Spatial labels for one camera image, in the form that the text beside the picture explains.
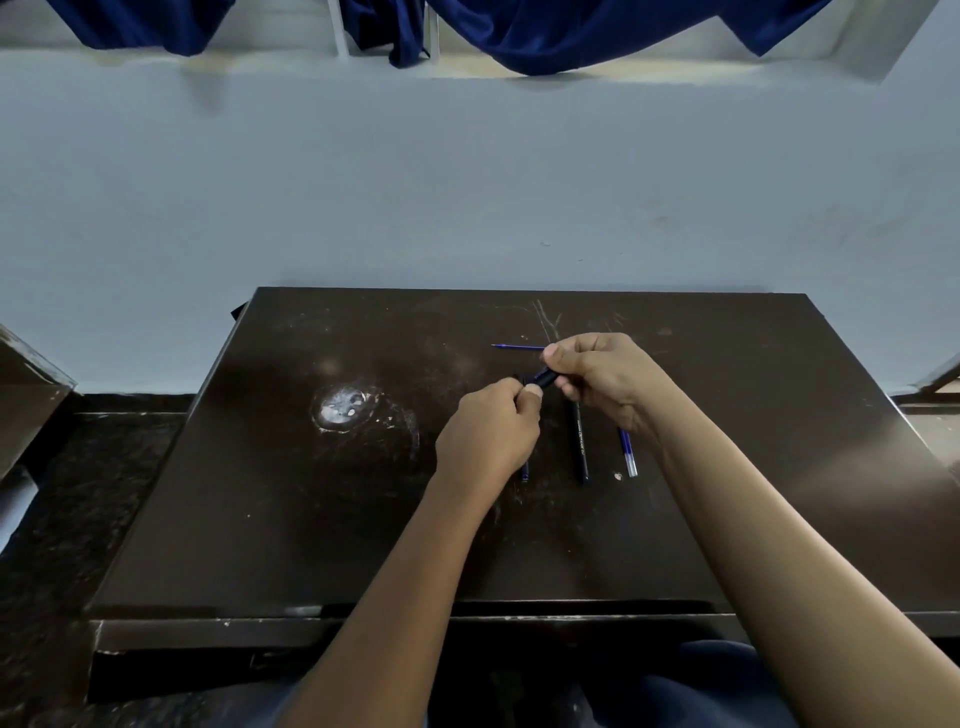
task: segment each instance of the white stain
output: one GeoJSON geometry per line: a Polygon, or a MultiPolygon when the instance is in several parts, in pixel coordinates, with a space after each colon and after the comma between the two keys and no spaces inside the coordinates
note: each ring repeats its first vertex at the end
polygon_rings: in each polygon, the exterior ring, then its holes
{"type": "Polygon", "coordinates": [[[374,393],[354,386],[318,395],[314,399],[313,424],[320,432],[346,432],[371,415],[376,400],[374,393]]]}

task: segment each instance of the desk surface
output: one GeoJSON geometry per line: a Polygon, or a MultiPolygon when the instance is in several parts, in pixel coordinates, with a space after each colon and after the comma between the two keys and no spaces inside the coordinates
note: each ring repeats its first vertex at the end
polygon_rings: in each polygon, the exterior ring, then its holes
{"type": "MultiPolygon", "coordinates": [[[[490,344],[589,330],[631,334],[901,609],[960,610],[960,489],[806,296],[264,288],[91,614],[315,617],[356,602],[458,399],[538,368],[490,344]]],[[[585,410],[584,428],[587,487],[547,393],[531,481],[509,483],[481,526],[455,613],[731,611],[638,439],[628,478],[614,426],[585,410]]]]}

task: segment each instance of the blue pen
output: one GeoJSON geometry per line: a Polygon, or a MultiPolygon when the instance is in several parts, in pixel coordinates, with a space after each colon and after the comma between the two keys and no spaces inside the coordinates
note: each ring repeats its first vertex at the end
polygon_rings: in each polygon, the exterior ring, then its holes
{"type": "Polygon", "coordinates": [[[621,427],[616,431],[620,433],[620,447],[623,449],[623,459],[627,461],[627,476],[636,477],[636,461],[634,447],[630,444],[630,433],[621,427]]]}
{"type": "Polygon", "coordinates": [[[546,347],[528,347],[526,344],[491,344],[495,349],[520,349],[525,352],[542,352],[546,347]]]}

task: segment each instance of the person's leg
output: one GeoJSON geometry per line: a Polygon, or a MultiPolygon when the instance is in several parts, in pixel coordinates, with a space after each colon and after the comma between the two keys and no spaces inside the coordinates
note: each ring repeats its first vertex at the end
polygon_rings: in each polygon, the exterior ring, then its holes
{"type": "Polygon", "coordinates": [[[609,728],[674,725],[795,728],[797,722],[756,651],[740,643],[681,644],[645,675],[614,679],[587,692],[609,728]]]}

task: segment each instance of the finger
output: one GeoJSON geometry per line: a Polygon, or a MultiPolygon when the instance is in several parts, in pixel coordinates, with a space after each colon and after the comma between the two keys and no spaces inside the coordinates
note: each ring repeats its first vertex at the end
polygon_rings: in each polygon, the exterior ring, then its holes
{"type": "Polygon", "coordinates": [[[511,400],[515,400],[520,390],[523,389],[523,385],[512,376],[508,376],[489,385],[489,388],[497,393],[503,393],[505,397],[510,397],[511,400]]]}
{"type": "Polygon", "coordinates": [[[580,375],[586,373],[588,352],[577,352],[567,345],[551,344],[543,350],[543,363],[554,372],[563,375],[580,375]]]}
{"type": "Polygon", "coordinates": [[[583,398],[580,394],[580,390],[570,384],[569,381],[560,385],[560,391],[563,392],[564,397],[570,401],[580,401],[583,398]]]}
{"type": "Polygon", "coordinates": [[[516,397],[516,413],[534,425],[540,421],[540,405],[543,402],[543,390],[536,384],[527,384],[516,397]]]}
{"type": "Polygon", "coordinates": [[[595,352],[602,343],[602,333],[578,333],[557,342],[557,346],[574,352],[595,352]]]}

